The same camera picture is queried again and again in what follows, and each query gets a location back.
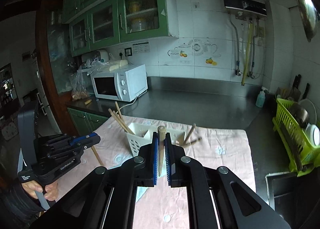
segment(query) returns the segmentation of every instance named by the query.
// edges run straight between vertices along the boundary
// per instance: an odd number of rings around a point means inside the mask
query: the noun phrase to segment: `bolt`
[[[191,161],[191,159],[188,156],[183,156],[183,157],[181,157],[181,161],[183,163],[189,163]]]
[[[224,167],[224,166],[220,167],[220,168],[218,169],[218,171],[219,171],[221,174],[227,174],[227,173],[229,172],[228,168],[227,168],[227,167]]]
[[[101,174],[105,173],[106,168],[105,167],[97,167],[94,171],[96,174],[101,175]]]
[[[144,159],[142,157],[140,157],[140,156],[136,156],[136,157],[134,157],[133,161],[135,163],[141,163],[141,162],[144,161]]]

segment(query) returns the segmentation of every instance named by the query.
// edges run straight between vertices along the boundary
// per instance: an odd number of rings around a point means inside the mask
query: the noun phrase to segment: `microwave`
[[[146,66],[126,65],[91,75],[97,98],[131,102],[148,89]]]

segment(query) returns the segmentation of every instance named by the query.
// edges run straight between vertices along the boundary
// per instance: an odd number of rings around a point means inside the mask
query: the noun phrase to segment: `soap bottle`
[[[257,97],[257,101],[256,101],[256,106],[262,108],[263,104],[264,104],[264,100],[266,99],[266,94],[265,91],[266,89],[264,87],[262,87],[262,91],[260,91],[258,97]]]

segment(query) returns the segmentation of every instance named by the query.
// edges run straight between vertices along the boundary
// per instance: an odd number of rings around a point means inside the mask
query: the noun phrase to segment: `white plastic basket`
[[[135,157],[138,155],[141,146],[152,143],[153,132],[157,131],[158,126],[144,125],[132,122],[129,124],[129,128],[135,134],[133,135],[126,132],[132,155]],[[175,144],[176,141],[184,141],[186,137],[185,131],[167,129],[167,132],[170,132],[170,137],[173,144]]]

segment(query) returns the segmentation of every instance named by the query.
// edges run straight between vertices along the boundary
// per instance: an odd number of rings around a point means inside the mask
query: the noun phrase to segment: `pink cloth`
[[[189,131],[191,126],[159,120],[124,116],[125,122],[131,122]],[[106,168],[119,164],[120,155],[130,158],[131,151],[126,135],[119,124],[110,118],[96,130],[101,141],[95,148]],[[190,140],[201,136],[202,140],[185,148],[187,156],[198,160],[203,166],[217,168],[227,166],[253,191],[255,180],[251,151],[245,131],[222,130],[196,127]],[[99,163],[91,149],[84,151],[81,164],[58,180],[59,198],[79,183]],[[157,186],[148,188],[135,207],[133,228],[189,228],[186,188],[168,187],[166,172],[158,178]]]

